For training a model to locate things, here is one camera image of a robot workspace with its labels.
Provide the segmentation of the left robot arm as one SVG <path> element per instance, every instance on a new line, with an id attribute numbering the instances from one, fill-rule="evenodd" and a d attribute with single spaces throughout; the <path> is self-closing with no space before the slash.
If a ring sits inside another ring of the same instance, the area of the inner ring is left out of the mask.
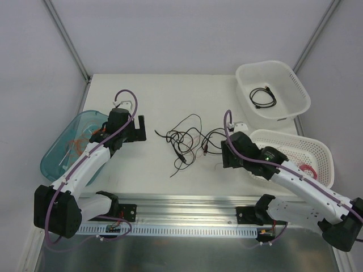
<path id="1" fill-rule="evenodd" d="M 124 108 L 113 108 L 106 122 L 90 137 L 85 150 L 72 166 L 49 186 L 40 185 L 34 194 L 33 223 L 64 238 L 73 237 L 80 225 L 103 216 L 121 221 L 116 195 L 98 191 L 81 200 L 84 188 L 124 143 L 146 140 L 145 118 Z"/>

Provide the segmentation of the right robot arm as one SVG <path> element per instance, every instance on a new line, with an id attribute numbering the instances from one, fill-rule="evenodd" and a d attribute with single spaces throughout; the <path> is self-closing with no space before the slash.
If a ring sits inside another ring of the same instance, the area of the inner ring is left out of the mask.
<path id="1" fill-rule="evenodd" d="M 338 250 L 352 249 L 362 229 L 362 198 L 350 199 L 334 192 L 303 173 L 276 148 L 258 148 L 243 132 L 228 135 L 221 148 L 224 168 L 243 168 L 305 202 L 288 204 L 274 195 L 263 194 L 254 207 L 243 212 L 244 220 L 260 226 L 272 220 L 293 223 L 320 234 Z"/>

